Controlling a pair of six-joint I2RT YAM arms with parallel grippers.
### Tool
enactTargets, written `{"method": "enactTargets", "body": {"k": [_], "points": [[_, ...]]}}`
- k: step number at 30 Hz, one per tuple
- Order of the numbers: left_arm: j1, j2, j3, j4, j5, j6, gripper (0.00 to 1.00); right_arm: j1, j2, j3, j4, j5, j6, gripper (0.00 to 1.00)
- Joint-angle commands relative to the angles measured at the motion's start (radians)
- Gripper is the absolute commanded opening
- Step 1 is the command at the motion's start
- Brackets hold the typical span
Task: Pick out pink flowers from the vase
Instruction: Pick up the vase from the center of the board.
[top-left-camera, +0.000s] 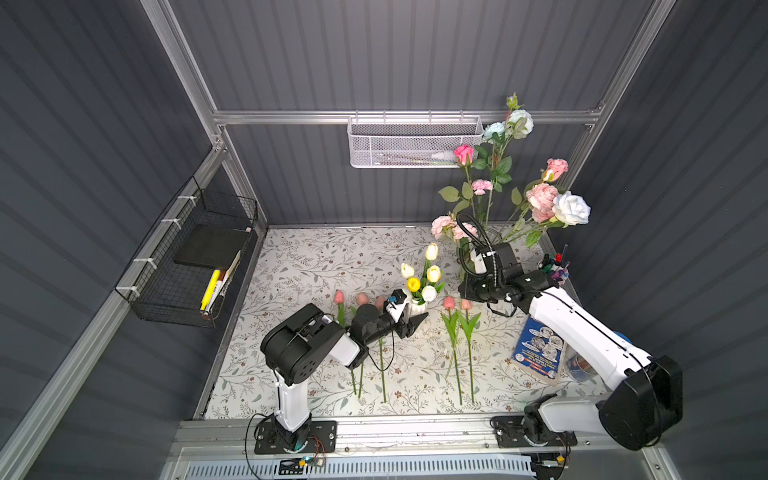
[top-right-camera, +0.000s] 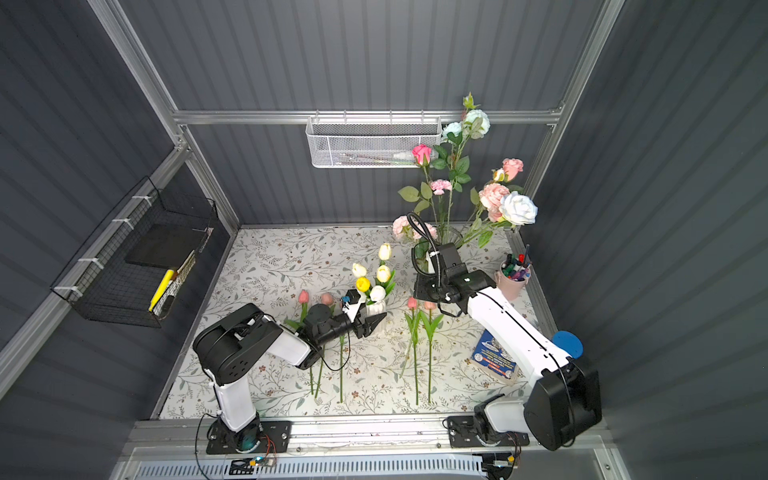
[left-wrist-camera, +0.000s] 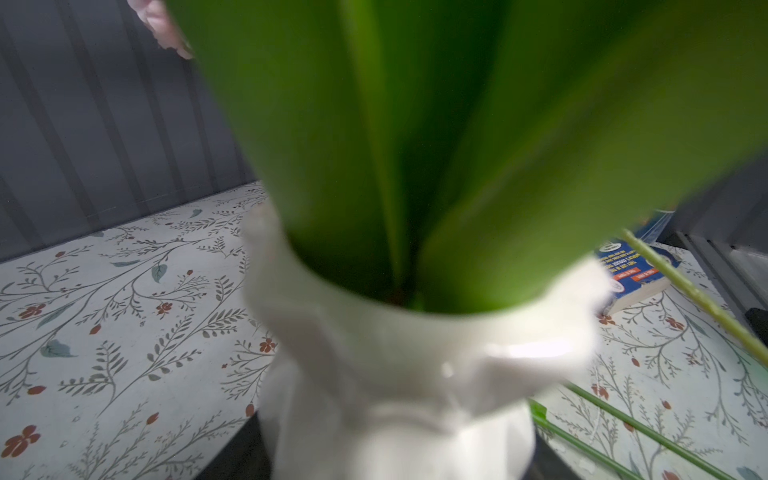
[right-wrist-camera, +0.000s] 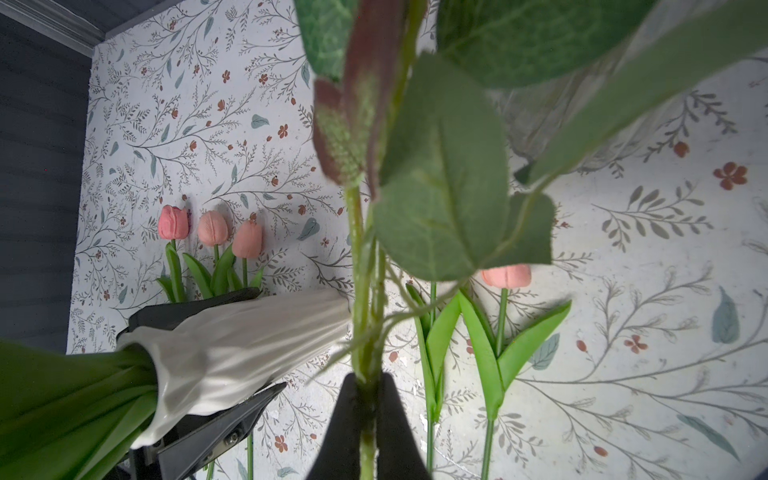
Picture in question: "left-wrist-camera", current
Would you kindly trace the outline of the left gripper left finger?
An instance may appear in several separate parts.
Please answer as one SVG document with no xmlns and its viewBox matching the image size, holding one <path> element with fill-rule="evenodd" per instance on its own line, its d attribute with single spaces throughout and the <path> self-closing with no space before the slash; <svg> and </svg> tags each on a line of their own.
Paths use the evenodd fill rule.
<svg viewBox="0 0 768 480">
<path fill-rule="evenodd" d="M 195 480 L 269 480 L 271 462 L 258 414 L 251 416 Z"/>
</svg>

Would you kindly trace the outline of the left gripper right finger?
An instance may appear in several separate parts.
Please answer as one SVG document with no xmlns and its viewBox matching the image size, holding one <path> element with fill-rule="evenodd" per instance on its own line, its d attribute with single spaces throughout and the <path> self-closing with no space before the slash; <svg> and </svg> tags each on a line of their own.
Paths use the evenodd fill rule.
<svg viewBox="0 0 768 480">
<path fill-rule="evenodd" d="M 539 434 L 536 434 L 535 440 L 534 455 L 524 480 L 580 480 Z"/>
</svg>

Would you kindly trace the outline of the dark pink tulip stem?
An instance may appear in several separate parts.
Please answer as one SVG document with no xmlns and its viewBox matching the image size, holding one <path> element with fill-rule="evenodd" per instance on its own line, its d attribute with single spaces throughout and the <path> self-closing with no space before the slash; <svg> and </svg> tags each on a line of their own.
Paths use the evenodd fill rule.
<svg viewBox="0 0 768 480">
<path fill-rule="evenodd" d="M 547 440 L 595 462 L 617 479 L 732 479 L 710 457 L 721 452 L 700 446 L 692 412 L 677 413 L 666 401 L 645 405 L 638 394 L 576 385 L 555 388 L 529 400 L 534 424 Z"/>
</svg>

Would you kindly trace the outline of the white ribbed ceramic vase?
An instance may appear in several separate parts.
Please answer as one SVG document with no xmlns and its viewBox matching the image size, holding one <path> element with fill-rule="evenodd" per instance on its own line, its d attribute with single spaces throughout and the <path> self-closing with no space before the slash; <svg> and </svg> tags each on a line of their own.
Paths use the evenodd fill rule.
<svg viewBox="0 0 768 480">
<path fill-rule="evenodd" d="M 421 313 L 316 275 L 269 203 L 242 234 L 245 299 L 277 343 L 257 411 L 275 479 L 522 478 L 528 400 L 587 369 L 610 295 L 587 257 L 520 307 Z"/>
</svg>

